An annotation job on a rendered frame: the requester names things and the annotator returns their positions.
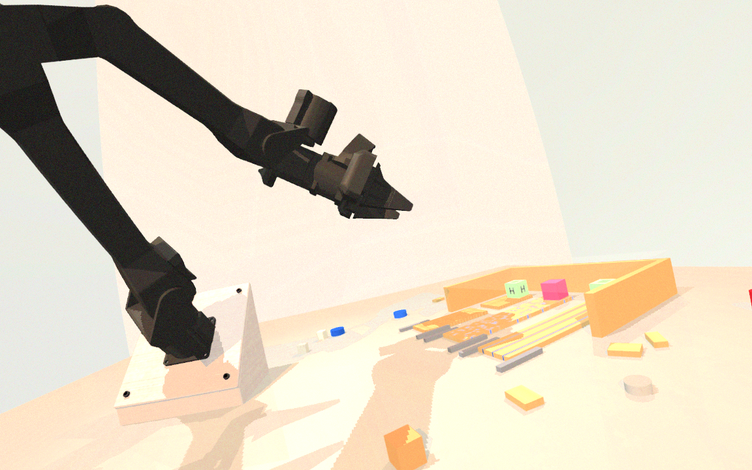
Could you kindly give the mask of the beige short cylinder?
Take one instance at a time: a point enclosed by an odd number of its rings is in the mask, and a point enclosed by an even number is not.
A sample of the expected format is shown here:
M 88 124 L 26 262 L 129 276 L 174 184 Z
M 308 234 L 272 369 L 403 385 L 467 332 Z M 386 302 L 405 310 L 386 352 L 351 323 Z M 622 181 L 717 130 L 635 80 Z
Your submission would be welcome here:
M 625 392 L 632 396 L 649 396 L 653 393 L 653 387 L 651 387 L 651 380 L 648 377 L 642 375 L 630 375 L 623 379 Z

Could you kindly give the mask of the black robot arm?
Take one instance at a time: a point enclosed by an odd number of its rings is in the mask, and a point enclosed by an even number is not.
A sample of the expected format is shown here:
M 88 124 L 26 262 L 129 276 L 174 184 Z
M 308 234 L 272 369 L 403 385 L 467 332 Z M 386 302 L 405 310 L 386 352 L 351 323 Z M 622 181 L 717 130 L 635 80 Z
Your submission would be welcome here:
M 120 8 L 0 3 L 0 128 L 110 254 L 129 288 L 125 310 L 164 351 L 163 365 L 205 360 L 217 319 L 192 305 L 196 275 L 169 243 L 138 231 L 59 113 L 42 63 L 88 57 L 199 120 L 233 157 L 261 166 L 268 187 L 280 178 L 302 188 L 316 152 L 301 145 L 322 145 L 337 107 L 299 89 L 285 122 L 269 120 L 234 103 Z

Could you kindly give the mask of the pink cube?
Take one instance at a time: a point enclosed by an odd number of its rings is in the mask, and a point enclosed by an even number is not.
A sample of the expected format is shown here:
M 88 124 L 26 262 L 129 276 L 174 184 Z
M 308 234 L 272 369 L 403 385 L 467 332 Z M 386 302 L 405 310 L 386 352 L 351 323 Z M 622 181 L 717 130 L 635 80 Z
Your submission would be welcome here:
M 544 300 L 562 300 L 568 296 L 568 292 L 543 292 Z

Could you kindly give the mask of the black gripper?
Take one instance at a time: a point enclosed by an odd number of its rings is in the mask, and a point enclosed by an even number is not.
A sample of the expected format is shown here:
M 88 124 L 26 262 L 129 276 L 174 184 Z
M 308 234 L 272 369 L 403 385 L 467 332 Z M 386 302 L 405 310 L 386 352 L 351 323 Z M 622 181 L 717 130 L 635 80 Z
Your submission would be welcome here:
M 385 179 L 378 155 L 369 151 L 353 153 L 347 168 L 332 163 L 329 153 L 316 153 L 305 171 L 302 188 L 310 195 L 332 200 L 340 216 L 346 218 L 398 219 L 399 211 L 411 211 L 414 204 Z

